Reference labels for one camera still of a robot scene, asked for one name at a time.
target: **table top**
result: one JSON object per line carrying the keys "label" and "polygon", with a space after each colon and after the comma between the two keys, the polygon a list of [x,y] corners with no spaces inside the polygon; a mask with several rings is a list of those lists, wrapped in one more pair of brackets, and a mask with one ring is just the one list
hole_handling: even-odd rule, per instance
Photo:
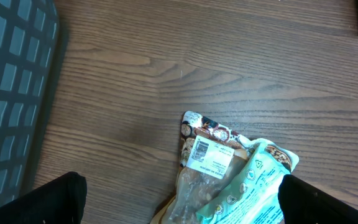
{"label": "table top", "polygon": [[180,121],[201,113],[300,157],[358,209],[354,1],[58,0],[70,42],[35,186],[88,181],[83,223],[148,223],[174,193]]}

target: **white label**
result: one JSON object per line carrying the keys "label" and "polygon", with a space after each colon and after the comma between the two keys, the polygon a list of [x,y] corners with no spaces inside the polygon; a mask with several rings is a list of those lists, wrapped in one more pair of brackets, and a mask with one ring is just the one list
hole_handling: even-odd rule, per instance
{"label": "white label", "polygon": [[222,179],[229,167],[234,149],[197,136],[186,166]]}

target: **mint green package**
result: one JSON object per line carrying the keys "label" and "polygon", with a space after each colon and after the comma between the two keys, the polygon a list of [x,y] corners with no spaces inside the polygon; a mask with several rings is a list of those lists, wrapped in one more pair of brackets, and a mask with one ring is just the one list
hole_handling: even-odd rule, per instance
{"label": "mint green package", "polygon": [[278,187],[290,174],[299,157],[272,141],[249,142],[252,157],[232,182],[207,205],[197,211],[202,224],[280,223],[283,213],[278,203]]}

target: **wooden table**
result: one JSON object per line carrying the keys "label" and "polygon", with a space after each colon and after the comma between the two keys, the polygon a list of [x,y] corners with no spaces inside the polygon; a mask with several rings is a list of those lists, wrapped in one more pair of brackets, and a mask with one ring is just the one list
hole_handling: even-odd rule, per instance
{"label": "wooden table", "polygon": [[354,1],[59,0],[70,28],[35,186],[85,176],[83,223],[148,223],[192,110],[297,153],[358,209]]}

